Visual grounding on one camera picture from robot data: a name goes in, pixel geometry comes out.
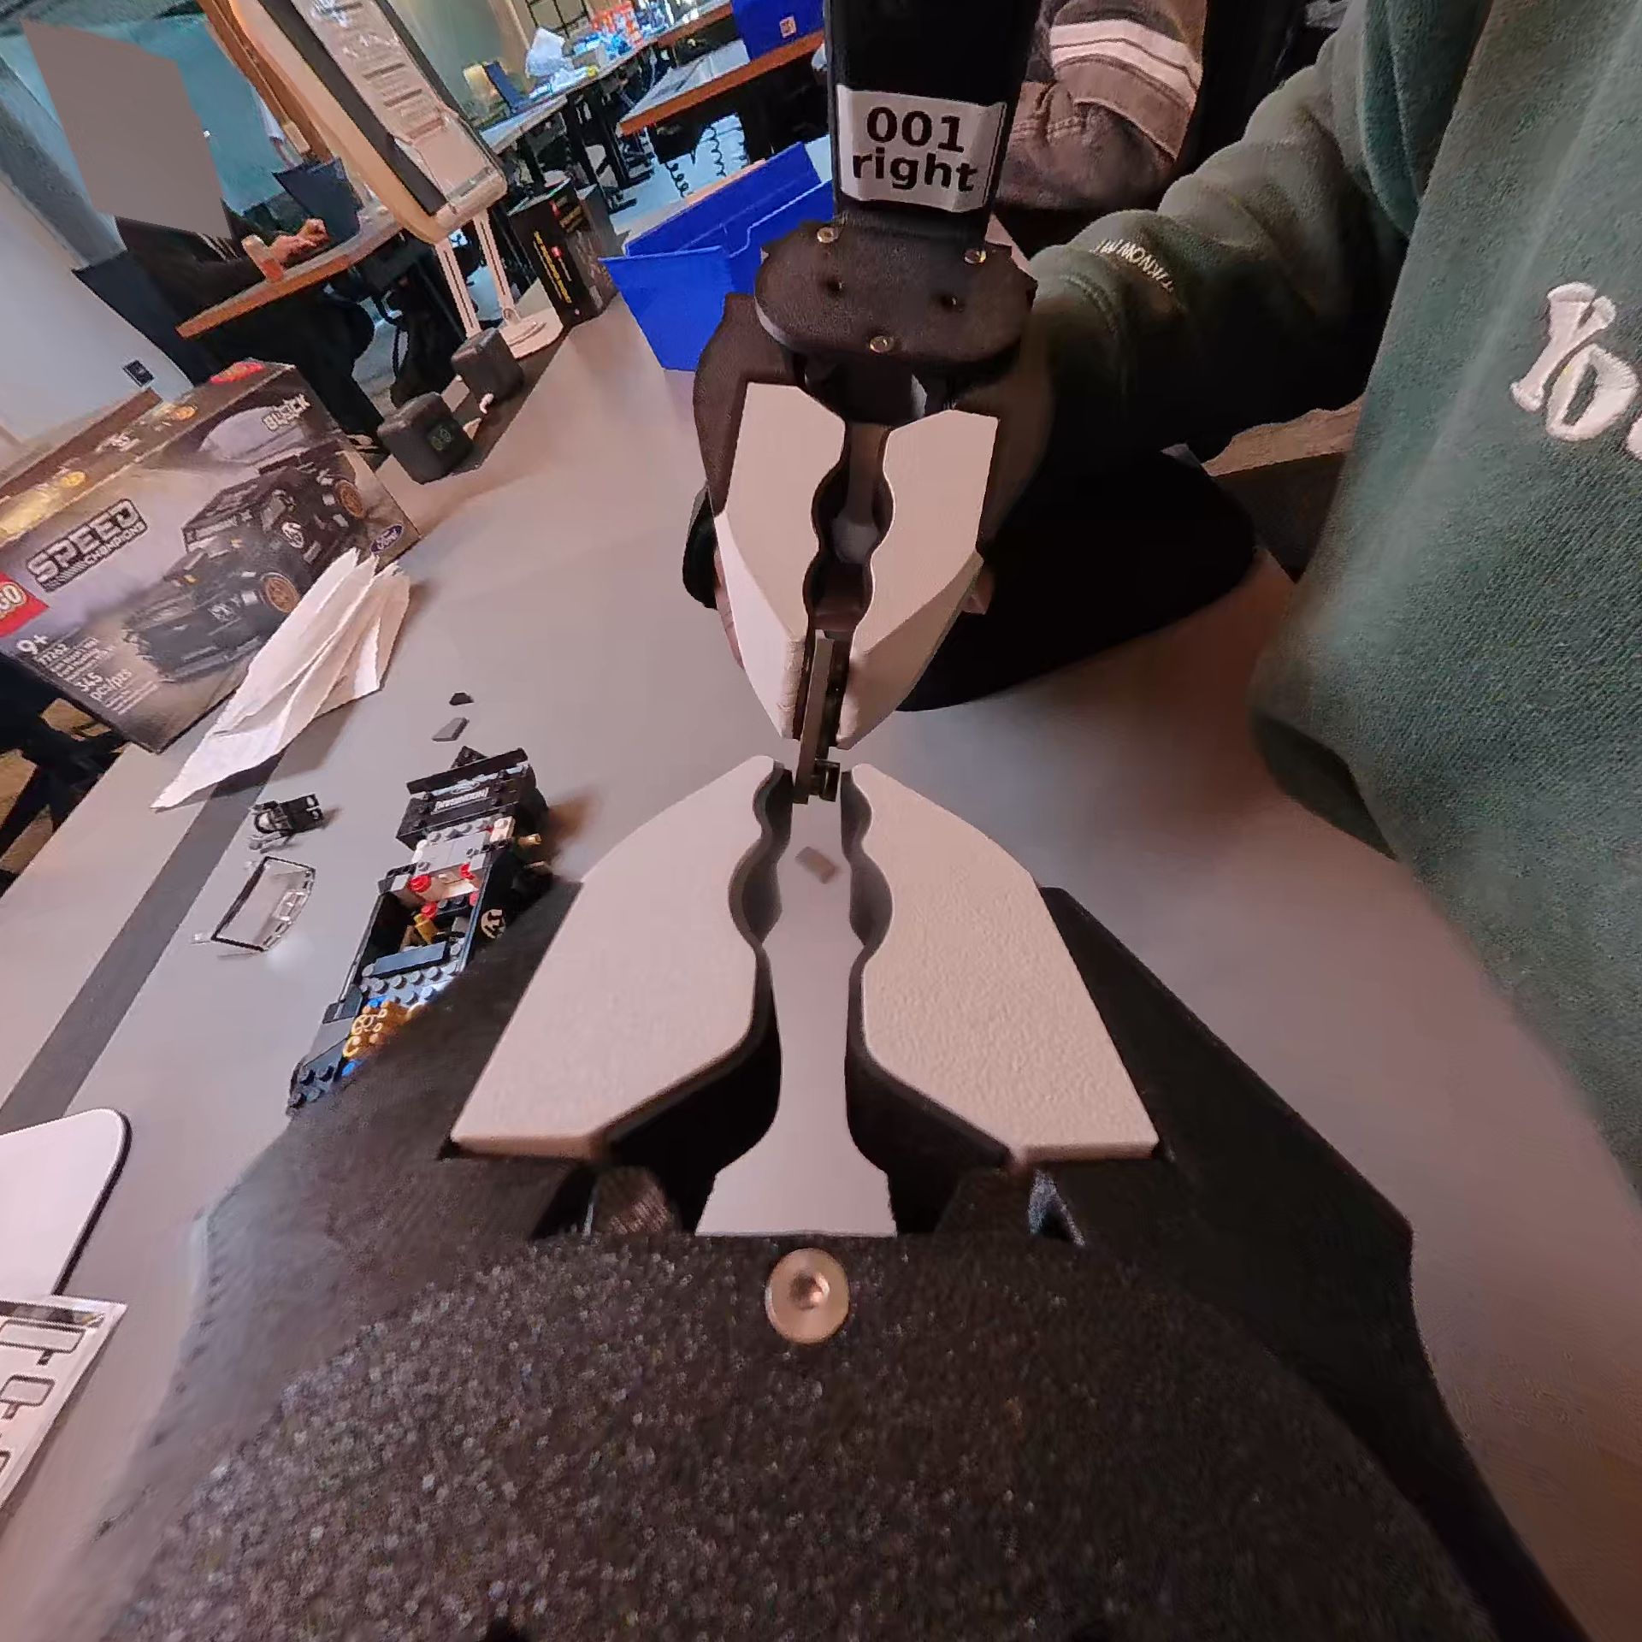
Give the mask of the black lego frame assembly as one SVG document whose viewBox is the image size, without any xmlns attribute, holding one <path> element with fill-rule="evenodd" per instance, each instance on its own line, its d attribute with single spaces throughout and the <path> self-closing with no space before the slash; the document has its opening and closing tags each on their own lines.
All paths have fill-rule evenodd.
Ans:
<svg viewBox="0 0 1642 1642">
<path fill-rule="evenodd" d="M 838 568 L 820 569 L 814 575 L 803 693 L 793 734 L 793 802 L 799 806 L 810 800 L 834 800 L 838 785 L 834 749 L 857 618 L 850 575 Z"/>
</svg>

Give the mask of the black box-shaped device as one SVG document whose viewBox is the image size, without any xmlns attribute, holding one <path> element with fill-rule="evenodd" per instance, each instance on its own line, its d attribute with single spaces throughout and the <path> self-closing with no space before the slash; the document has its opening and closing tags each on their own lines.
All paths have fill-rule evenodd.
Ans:
<svg viewBox="0 0 1642 1642">
<path fill-rule="evenodd" d="M 480 409 L 502 405 L 525 390 L 523 368 L 498 327 L 482 327 L 463 339 L 451 354 L 451 366 Z"/>
<path fill-rule="evenodd" d="M 382 417 L 382 452 L 418 485 L 437 483 L 474 456 L 474 440 L 439 394 L 412 397 Z"/>
</svg>

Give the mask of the blue plastic bin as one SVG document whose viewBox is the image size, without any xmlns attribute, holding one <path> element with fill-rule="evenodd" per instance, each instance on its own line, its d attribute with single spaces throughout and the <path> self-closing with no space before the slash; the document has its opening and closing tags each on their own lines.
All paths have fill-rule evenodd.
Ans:
<svg viewBox="0 0 1642 1642">
<path fill-rule="evenodd" d="M 830 180 L 795 143 L 627 237 L 603 268 L 656 364 L 689 374 L 726 298 L 752 294 L 765 251 L 830 208 Z"/>
</svg>

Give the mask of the lego instruction booklet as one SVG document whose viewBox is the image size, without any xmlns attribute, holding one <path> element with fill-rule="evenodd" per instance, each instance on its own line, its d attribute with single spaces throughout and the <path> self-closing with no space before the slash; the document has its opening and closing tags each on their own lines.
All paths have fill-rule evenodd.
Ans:
<svg viewBox="0 0 1642 1642">
<path fill-rule="evenodd" d="M 435 245 L 502 202 L 480 134 L 378 3 L 263 5 L 261 51 L 400 227 Z"/>
</svg>

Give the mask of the white stand rod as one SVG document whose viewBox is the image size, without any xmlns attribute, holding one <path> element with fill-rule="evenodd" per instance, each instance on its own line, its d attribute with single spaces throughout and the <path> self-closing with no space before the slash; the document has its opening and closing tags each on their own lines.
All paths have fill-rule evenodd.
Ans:
<svg viewBox="0 0 1642 1642">
<path fill-rule="evenodd" d="M 506 265 L 484 212 L 457 225 L 433 251 L 461 339 L 515 317 Z"/>
</svg>

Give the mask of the lego sticker sheet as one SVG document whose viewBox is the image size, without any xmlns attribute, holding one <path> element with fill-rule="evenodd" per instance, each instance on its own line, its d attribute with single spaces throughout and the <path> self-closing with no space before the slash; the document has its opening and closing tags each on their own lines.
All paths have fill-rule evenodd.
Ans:
<svg viewBox="0 0 1642 1642">
<path fill-rule="evenodd" d="M 124 1314 L 109 1301 L 1 1301 L 3 1514 Z"/>
</svg>

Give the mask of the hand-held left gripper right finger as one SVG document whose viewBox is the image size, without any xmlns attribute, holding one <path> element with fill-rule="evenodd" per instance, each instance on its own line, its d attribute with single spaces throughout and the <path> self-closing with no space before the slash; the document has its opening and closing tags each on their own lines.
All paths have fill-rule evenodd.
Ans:
<svg viewBox="0 0 1642 1642">
<path fill-rule="evenodd" d="M 1031 874 L 873 767 L 838 804 L 848 1131 L 891 1207 L 947 1207 L 975 1172 L 1149 1158 L 1154 1123 Z"/>
</svg>

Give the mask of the lego car model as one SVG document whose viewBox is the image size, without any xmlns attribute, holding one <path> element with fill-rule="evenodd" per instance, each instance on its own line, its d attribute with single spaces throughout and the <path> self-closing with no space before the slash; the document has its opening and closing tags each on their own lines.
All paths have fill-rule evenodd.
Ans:
<svg viewBox="0 0 1642 1642">
<path fill-rule="evenodd" d="M 547 892 L 549 820 L 521 749 L 463 747 L 406 786 L 402 863 L 376 882 L 341 992 L 292 1068 L 289 1113 L 343 1088 Z"/>
</svg>

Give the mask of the crumpled white paper bag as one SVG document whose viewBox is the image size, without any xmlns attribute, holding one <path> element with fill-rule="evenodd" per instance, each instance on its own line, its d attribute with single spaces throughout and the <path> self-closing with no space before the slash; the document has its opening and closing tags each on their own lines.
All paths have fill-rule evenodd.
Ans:
<svg viewBox="0 0 1642 1642">
<path fill-rule="evenodd" d="M 382 687 L 412 583 L 398 566 L 333 562 L 255 654 L 236 693 L 171 783 L 169 812 L 283 753 L 316 718 Z"/>
</svg>

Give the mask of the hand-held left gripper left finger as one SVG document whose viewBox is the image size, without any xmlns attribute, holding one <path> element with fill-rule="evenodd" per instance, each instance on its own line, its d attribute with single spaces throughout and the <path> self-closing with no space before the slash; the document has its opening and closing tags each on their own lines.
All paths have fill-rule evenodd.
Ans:
<svg viewBox="0 0 1642 1642">
<path fill-rule="evenodd" d="M 764 941 L 789 812 L 789 773 L 750 757 L 605 853 L 449 1144 L 470 1158 L 640 1168 L 674 1207 L 705 1207 L 777 1103 Z"/>
</svg>

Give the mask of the clear lego windshield piece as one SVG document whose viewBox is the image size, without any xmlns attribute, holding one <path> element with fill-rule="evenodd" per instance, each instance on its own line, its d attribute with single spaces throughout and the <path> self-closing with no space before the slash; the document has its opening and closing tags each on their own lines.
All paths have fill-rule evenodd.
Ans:
<svg viewBox="0 0 1642 1642">
<path fill-rule="evenodd" d="M 214 945 L 230 953 L 269 953 L 308 904 L 316 872 L 312 867 L 279 855 L 259 855 L 232 904 L 193 943 Z"/>
</svg>

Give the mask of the lego set box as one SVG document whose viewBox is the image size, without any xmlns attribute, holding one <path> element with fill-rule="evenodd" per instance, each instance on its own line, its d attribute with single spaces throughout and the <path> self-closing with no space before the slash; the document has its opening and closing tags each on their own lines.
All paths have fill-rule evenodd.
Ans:
<svg viewBox="0 0 1642 1642">
<path fill-rule="evenodd" d="M 330 564 L 418 528 L 289 366 L 130 399 L 3 483 L 3 671 L 148 753 L 228 697 Z"/>
</svg>

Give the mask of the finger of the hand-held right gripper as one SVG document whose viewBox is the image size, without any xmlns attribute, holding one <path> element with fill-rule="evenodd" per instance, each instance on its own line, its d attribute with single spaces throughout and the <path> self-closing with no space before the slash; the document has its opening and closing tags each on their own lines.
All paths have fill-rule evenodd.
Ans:
<svg viewBox="0 0 1642 1642">
<path fill-rule="evenodd" d="M 908 699 L 951 630 L 979 569 L 994 417 L 947 409 L 889 431 L 881 480 L 889 525 L 867 558 L 834 743 L 855 747 Z"/>
<path fill-rule="evenodd" d="M 814 497 L 840 462 L 840 421 L 789 384 L 750 384 L 732 444 L 717 558 L 744 677 L 771 728 L 795 740 L 809 644 Z"/>
</svg>

